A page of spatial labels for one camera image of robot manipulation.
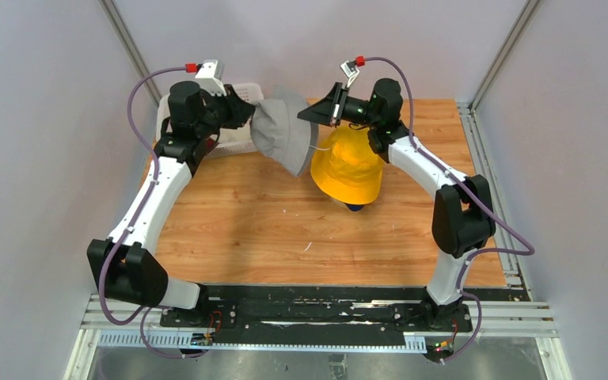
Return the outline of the grey hat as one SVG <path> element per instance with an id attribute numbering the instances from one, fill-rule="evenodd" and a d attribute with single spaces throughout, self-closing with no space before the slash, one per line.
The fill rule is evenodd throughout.
<path id="1" fill-rule="evenodd" d="M 317 145 L 319 126 L 298 118 L 299 112 L 308 107 L 299 93 L 277 85 L 271 97 L 256 102 L 250 121 L 256 149 L 294 177 L 308 167 Z"/>

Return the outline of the yellow hat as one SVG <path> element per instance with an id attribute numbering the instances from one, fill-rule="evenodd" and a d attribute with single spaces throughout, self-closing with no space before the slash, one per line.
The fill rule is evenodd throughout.
<path id="1" fill-rule="evenodd" d="M 337 127 L 313 154 L 310 175 L 327 196 L 350 205 L 373 203 L 385 162 L 370 148 L 365 130 Z"/>

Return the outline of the blue hat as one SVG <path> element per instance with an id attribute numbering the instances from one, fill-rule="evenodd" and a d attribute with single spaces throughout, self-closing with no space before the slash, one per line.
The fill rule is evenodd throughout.
<path id="1" fill-rule="evenodd" d="M 364 209 L 367 205 L 366 204 L 351 204 L 351 203 L 346 203 L 345 207 L 351 211 L 351 212 L 358 212 L 361 211 L 362 209 Z"/>

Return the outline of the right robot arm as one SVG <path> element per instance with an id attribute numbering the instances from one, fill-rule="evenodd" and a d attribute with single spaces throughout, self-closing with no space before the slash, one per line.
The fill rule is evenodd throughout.
<path id="1" fill-rule="evenodd" d="M 421 145 L 401 120 L 401 85 L 377 80 L 368 99 L 351 97 L 340 82 L 298 118 L 336 127 L 341 122 L 367 127 L 374 154 L 408 174 L 434 201 L 431 232 L 439 249 L 435 272 L 425 287 L 416 317 L 440 330 L 462 314 L 462 283 L 474 253 L 496 232 L 489 183 L 480 174 L 468 176 Z"/>

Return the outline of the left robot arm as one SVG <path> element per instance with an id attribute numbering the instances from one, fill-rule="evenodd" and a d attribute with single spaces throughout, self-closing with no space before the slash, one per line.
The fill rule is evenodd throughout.
<path id="1" fill-rule="evenodd" d="M 167 103 L 169 116 L 161 122 L 139 193 L 109 236 L 90 242 L 87 257 L 104 299 L 177 308 L 190 326 L 200 327 L 211 316 L 204 286 L 169 275 L 155 249 L 178 196 L 212 151 L 213 138 L 222 129 L 243 127 L 255 107 L 231 85 L 213 94 L 199 80 L 172 85 Z"/>

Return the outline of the white plastic basket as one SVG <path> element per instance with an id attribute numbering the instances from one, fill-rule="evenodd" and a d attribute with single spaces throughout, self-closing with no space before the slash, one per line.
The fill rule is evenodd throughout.
<path id="1" fill-rule="evenodd" d="M 264 95 L 261 87 L 254 82 L 239 83 L 234 85 L 234 90 L 237 95 L 249 103 L 255 103 L 258 100 L 263 100 Z M 168 106 L 167 93 L 163 96 L 158 104 L 157 112 L 157 130 L 155 140 L 161 138 L 161 124 L 163 120 L 170 115 Z M 235 154 L 248 154 L 256 152 L 257 149 L 253 144 L 250 136 L 250 126 L 246 123 L 243 127 L 236 130 L 222 129 L 218 145 L 209 153 L 209 158 L 219 158 Z"/>

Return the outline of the left aluminium frame post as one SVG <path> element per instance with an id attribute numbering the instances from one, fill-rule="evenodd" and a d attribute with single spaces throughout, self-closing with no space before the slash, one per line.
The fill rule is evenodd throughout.
<path id="1" fill-rule="evenodd" d="M 98 3 L 103 9 L 104 15 L 112 26 L 113 32 L 120 41 L 138 78 L 145 78 L 151 73 L 150 68 L 146 64 L 146 60 L 143 58 L 116 1 L 99 0 Z"/>

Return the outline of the aluminium frame post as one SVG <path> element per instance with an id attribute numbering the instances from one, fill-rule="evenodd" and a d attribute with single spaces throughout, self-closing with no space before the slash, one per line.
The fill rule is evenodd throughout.
<path id="1" fill-rule="evenodd" d="M 498 50 L 490 67 L 482 78 L 475 94 L 473 95 L 473 99 L 469 103 L 468 109 L 471 112 L 477 111 L 483 104 L 495 80 L 503 69 L 504 64 L 509 59 L 511 53 L 515 49 L 516 44 L 521 39 L 523 33 L 530 24 L 541 4 L 541 0 L 528 0 L 524 2 L 519 15 L 516 17 L 510 31 L 506 35 L 500 49 Z"/>
<path id="2" fill-rule="evenodd" d="M 145 78 L 151 73 L 150 68 L 146 64 L 146 60 L 143 58 L 116 1 L 99 0 L 98 3 L 103 9 L 104 15 L 112 26 L 113 32 L 120 41 L 138 78 Z"/>

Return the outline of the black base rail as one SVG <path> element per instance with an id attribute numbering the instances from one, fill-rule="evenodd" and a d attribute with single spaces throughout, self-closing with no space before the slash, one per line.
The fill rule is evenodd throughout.
<path id="1" fill-rule="evenodd" d="M 484 338 L 549 339 L 549 307 L 524 294 L 481 289 L 434 317 L 414 289 L 361 287 L 211 288 L 203 316 L 160 306 L 145 311 L 110 301 L 109 321 L 93 295 L 81 327 L 106 347 L 154 348 L 167 355 L 210 350 L 399 353 L 443 362 Z"/>

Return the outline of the right aluminium frame post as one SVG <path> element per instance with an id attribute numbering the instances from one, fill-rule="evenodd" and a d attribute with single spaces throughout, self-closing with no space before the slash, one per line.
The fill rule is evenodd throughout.
<path id="1" fill-rule="evenodd" d="M 503 69 L 504 64 L 509 59 L 511 53 L 515 49 L 516 44 L 521 39 L 523 33 L 530 24 L 541 4 L 541 0 L 528 0 L 524 2 L 519 15 L 516 17 L 510 31 L 506 35 L 500 49 L 498 50 L 490 67 L 482 78 L 475 94 L 473 95 L 473 99 L 469 103 L 468 109 L 471 112 L 477 111 L 483 104 L 495 80 Z"/>

